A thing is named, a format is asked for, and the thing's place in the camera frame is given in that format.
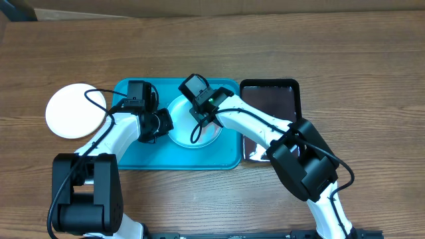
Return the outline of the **light blue plate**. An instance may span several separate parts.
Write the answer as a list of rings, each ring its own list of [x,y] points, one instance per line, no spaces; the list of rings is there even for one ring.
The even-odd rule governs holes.
[[[211,122],[202,128],[200,138],[196,143],[191,143],[191,133],[197,125],[196,119],[189,110],[192,104],[183,95],[175,98],[168,106],[173,129],[169,132],[169,137],[178,145],[186,148],[201,148],[211,144],[220,135],[222,128]]]

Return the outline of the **pink plate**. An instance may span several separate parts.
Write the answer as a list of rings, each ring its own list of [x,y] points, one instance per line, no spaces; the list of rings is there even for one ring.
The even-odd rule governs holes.
[[[105,117],[106,100],[89,84],[67,85],[49,100],[45,120],[48,128],[66,139],[78,139],[95,131]]]

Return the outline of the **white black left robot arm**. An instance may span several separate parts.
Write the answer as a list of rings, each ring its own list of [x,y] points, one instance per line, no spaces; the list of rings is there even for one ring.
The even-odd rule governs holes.
[[[74,153],[52,163],[47,232],[103,238],[141,238],[142,225],[124,214],[118,162],[135,141],[155,143],[173,129],[169,111],[109,114],[101,130]]]

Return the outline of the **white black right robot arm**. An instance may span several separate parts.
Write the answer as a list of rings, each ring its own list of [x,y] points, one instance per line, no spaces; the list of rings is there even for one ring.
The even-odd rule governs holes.
[[[334,156],[313,124],[293,110],[294,93],[259,87],[240,96],[223,87],[181,90],[193,106],[198,126],[214,122],[233,129],[264,148],[280,182],[307,203],[321,238],[355,238],[338,192]]]

